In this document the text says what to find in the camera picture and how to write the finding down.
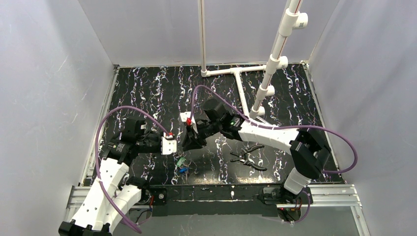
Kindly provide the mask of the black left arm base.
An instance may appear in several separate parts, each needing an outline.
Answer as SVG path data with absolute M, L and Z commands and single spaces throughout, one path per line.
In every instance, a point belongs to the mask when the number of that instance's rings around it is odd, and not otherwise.
M 156 186 L 125 185 L 111 194 L 115 203 L 123 208 L 163 206 L 167 203 L 168 189 Z

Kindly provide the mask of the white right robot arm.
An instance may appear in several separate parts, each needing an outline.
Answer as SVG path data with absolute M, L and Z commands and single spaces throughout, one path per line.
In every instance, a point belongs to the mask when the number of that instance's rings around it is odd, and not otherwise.
M 239 113 L 230 113 L 216 99 L 204 104 L 204 112 L 207 119 L 194 119 L 190 112 L 180 113 L 179 119 L 186 127 L 184 151 L 201 149 L 206 146 L 206 139 L 217 133 L 231 140 L 280 149 L 292 157 L 295 165 L 283 183 L 284 191 L 293 195 L 321 176 L 330 157 L 331 149 L 316 129 L 264 126 Z

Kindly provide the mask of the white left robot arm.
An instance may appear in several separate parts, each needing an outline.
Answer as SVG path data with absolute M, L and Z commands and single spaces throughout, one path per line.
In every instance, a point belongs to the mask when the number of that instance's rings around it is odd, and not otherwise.
M 96 165 L 96 178 L 80 208 L 70 221 L 59 227 L 61 236 L 111 236 L 119 223 L 141 233 L 137 223 L 127 216 L 129 210 L 149 194 L 149 182 L 130 177 L 120 186 L 133 160 L 140 153 L 169 155 L 177 151 L 172 133 L 147 129 L 147 122 L 127 119 L 124 129 L 104 147 Z

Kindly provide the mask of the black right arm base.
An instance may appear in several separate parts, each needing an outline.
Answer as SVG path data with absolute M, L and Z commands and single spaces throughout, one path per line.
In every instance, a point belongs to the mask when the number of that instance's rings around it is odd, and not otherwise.
M 288 205 L 278 208 L 278 216 L 281 221 L 290 224 L 302 221 L 313 204 L 309 187 L 303 188 L 298 194 L 290 192 L 283 186 L 264 187 L 256 198 L 265 205 Z

